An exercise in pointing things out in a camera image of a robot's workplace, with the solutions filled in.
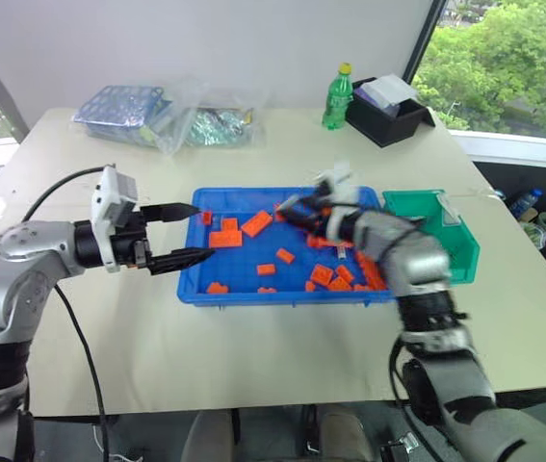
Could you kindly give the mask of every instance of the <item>white table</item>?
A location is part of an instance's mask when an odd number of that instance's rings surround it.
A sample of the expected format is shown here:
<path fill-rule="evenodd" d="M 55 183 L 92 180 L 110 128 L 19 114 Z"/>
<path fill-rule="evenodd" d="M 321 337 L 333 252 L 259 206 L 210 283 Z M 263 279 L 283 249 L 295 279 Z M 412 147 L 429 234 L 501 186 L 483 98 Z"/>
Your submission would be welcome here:
<path fill-rule="evenodd" d="M 266 114 L 265 144 L 237 150 L 151 149 L 87 137 L 73 110 L 48 112 L 0 172 L 0 231 L 70 172 L 117 163 L 142 204 L 190 201 L 200 187 L 296 186 L 337 160 L 377 191 L 443 188 L 481 245 L 476 281 L 454 289 L 496 391 L 546 387 L 546 262 L 445 128 L 421 126 L 385 149 L 352 128 L 327 132 L 317 111 Z M 41 219 L 85 219 L 96 177 L 66 185 Z M 186 221 L 149 228 L 155 253 L 182 247 Z M 109 413 L 392 397 L 386 362 L 401 328 L 395 303 L 196 308 L 178 273 L 92 269 L 63 287 L 84 329 Z M 97 412 L 87 363 L 52 295 L 29 372 L 38 416 Z"/>

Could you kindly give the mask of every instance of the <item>green soda bottle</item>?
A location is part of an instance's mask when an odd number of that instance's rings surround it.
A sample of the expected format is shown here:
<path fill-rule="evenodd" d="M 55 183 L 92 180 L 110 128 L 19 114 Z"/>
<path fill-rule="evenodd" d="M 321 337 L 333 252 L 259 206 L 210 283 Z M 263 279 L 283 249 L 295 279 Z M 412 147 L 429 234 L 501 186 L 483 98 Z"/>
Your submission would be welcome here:
<path fill-rule="evenodd" d="M 346 110 L 352 100 L 353 88 L 350 81 L 351 64 L 341 63 L 339 75 L 328 87 L 326 109 L 322 117 L 322 125 L 328 130 L 336 130 L 346 123 Z"/>

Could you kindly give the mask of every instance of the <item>white wall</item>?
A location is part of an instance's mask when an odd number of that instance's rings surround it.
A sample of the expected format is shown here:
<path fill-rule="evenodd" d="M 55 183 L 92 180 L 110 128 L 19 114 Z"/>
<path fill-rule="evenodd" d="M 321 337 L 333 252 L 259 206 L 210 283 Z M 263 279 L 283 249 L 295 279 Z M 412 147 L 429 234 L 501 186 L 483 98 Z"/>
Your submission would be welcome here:
<path fill-rule="evenodd" d="M 319 107 L 342 61 L 403 74 L 430 0 L 0 0 L 0 79 L 32 126 L 109 84 L 190 73 Z"/>

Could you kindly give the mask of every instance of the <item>blue bottle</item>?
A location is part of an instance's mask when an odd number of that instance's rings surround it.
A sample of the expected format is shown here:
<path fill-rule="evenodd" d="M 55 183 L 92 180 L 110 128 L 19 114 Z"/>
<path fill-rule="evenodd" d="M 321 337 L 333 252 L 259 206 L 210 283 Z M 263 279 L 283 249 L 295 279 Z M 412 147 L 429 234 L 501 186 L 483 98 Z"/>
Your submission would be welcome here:
<path fill-rule="evenodd" d="M 512 216 L 519 219 L 525 212 L 533 207 L 540 196 L 542 196 L 542 190 L 539 190 L 538 188 L 533 188 L 530 192 L 523 194 L 510 205 L 509 209 Z"/>

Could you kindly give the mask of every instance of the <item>green plastic bin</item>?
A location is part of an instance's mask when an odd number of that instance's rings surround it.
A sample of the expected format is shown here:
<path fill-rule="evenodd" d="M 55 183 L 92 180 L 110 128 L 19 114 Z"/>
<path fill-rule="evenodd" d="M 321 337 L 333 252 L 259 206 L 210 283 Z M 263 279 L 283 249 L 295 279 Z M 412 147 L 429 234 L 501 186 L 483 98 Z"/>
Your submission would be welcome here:
<path fill-rule="evenodd" d="M 385 191 L 383 196 L 388 212 L 398 217 L 424 219 L 421 231 L 437 238 L 450 255 L 453 284 L 474 282 L 481 248 L 465 221 L 445 208 L 444 190 Z"/>

